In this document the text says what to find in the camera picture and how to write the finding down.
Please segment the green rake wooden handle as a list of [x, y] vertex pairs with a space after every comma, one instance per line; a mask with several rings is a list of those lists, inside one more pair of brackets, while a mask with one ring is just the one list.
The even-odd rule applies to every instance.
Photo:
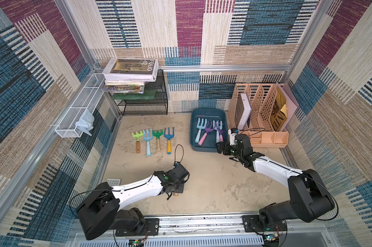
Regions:
[[163, 135], [163, 130], [153, 130], [153, 137], [156, 138], [156, 148], [158, 151], [161, 150], [160, 137]]

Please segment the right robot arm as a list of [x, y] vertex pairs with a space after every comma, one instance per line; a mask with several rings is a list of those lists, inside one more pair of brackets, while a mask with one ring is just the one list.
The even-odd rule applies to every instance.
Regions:
[[258, 226], [263, 230], [286, 220], [311, 222], [338, 209], [336, 200], [315, 170], [288, 167], [263, 153], [255, 152], [245, 134], [236, 134], [228, 142], [216, 143], [216, 149], [248, 170], [265, 175], [289, 190], [288, 201], [272, 203], [259, 210]]

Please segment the light blue fork rake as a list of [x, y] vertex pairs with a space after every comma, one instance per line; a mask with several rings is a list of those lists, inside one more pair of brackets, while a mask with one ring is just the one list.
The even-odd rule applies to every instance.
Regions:
[[146, 155], [151, 156], [150, 141], [153, 139], [153, 130], [143, 130], [143, 140], [146, 142]]

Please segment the lime rake brown handle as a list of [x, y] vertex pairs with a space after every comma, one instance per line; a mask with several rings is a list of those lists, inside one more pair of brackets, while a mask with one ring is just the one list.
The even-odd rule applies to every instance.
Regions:
[[132, 137], [136, 139], [136, 153], [141, 153], [141, 143], [140, 138], [144, 136], [142, 131], [132, 132]]

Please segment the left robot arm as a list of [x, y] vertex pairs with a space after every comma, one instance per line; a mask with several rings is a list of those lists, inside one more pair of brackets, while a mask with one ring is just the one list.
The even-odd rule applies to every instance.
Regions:
[[169, 198], [175, 193], [183, 193], [190, 173], [175, 162], [169, 171], [155, 171], [151, 176], [121, 186], [100, 183], [88, 191], [88, 196], [76, 209], [86, 240], [94, 240], [106, 231], [126, 236], [156, 235], [159, 223], [150, 223], [142, 212], [134, 207], [126, 210], [132, 203], [149, 197], [166, 194]]

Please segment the teal plastic storage box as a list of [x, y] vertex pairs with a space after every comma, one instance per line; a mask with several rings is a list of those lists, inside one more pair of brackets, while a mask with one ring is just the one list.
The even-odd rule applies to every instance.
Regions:
[[226, 113], [220, 109], [197, 108], [192, 111], [190, 145], [194, 151], [217, 152], [217, 144], [228, 140]]

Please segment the blue fork yellow handle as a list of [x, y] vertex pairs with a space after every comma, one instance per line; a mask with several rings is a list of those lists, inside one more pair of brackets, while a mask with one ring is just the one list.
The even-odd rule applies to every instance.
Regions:
[[167, 154], [171, 154], [172, 153], [172, 150], [171, 150], [171, 139], [174, 137], [174, 134], [175, 134], [175, 128], [172, 127], [168, 127], [168, 128], [165, 128], [164, 129], [164, 137], [167, 139]]

